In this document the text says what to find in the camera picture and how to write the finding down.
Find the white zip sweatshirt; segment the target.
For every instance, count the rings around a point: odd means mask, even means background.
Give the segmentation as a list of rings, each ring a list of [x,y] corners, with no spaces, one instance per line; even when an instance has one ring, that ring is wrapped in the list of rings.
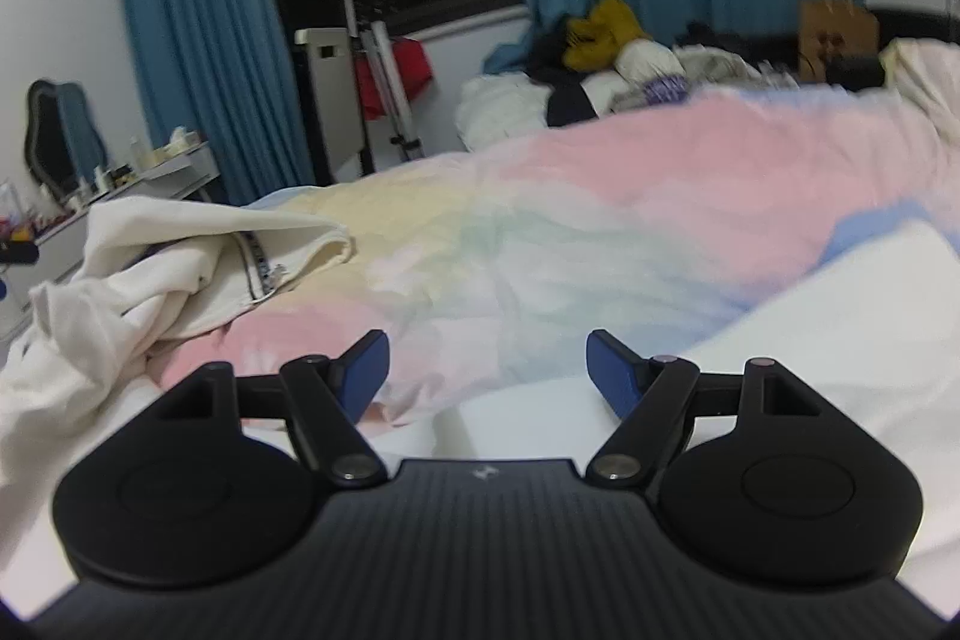
[[[347,227],[322,216],[148,197],[93,206],[82,266],[31,289],[31,323],[3,365],[3,484],[41,473],[156,344],[228,325],[350,255]]]

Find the white dressing table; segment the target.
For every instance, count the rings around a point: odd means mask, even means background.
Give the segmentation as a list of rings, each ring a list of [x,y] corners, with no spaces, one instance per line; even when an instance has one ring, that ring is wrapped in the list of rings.
[[[2,299],[2,336],[25,325],[29,314],[29,291],[44,281],[68,280],[82,266],[83,247],[88,230],[88,213],[94,205],[122,197],[149,197],[161,200],[187,200],[202,195],[205,188],[220,178],[220,169],[208,143],[181,152],[166,163],[137,175],[130,184],[98,195],[82,213],[71,216],[37,241],[39,260],[32,266],[9,266],[2,271],[7,292]]]

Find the black framed mirror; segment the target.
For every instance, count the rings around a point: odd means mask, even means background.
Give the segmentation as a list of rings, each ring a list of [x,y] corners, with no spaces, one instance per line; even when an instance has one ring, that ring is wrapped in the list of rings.
[[[93,184],[96,167],[106,169],[109,154],[78,83],[34,81],[26,94],[26,113],[26,167],[57,202],[73,195],[80,181]]]

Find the left blue curtain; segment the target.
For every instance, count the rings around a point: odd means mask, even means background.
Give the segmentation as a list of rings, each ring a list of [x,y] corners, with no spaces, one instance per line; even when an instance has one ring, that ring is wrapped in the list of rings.
[[[275,0],[124,0],[149,135],[195,130],[235,205],[314,179]]]

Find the white puffy jacket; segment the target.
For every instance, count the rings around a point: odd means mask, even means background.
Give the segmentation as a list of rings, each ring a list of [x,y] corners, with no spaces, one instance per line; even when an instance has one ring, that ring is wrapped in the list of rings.
[[[485,74],[460,89],[455,128],[464,148],[482,151],[547,126],[551,87],[530,81],[524,73]]]

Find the brown paper bag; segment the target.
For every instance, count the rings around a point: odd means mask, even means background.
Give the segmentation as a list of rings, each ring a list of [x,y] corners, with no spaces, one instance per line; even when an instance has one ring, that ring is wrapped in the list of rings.
[[[854,0],[799,3],[799,76],[823,83],[827,68],[848,57],[878,52],[877,18]]]

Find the mustard yellow garment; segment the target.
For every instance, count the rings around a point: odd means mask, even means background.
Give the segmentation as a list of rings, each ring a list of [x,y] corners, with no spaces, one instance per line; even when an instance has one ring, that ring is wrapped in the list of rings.
[[[566,21],[563,64],[578,73],[607,70],[630,42],[648,37],[625,0],[599,0],[586,18]]]

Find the pastel rainbow duvet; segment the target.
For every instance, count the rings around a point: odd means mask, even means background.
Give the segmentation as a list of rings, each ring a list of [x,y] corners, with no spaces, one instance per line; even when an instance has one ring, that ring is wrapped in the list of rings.
[[[350,258],[167,349],[270,374],[391,342],[373,419],[410,424],[506,386],[573,374],[597,328],[643,353],[716,335],[895,214],[958,227],[958,124],[893,92],[713,89],[301,191]]]

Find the grey white clothes pile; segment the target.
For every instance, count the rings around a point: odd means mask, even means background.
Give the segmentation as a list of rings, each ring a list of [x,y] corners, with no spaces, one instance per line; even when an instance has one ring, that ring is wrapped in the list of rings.
[[[765,85],[765,74],[736,53],[705,46],[666,47],[649,39],[626,44],[615,71],[625,85],[608,103],[613,113],[685,103],[703,86]]]

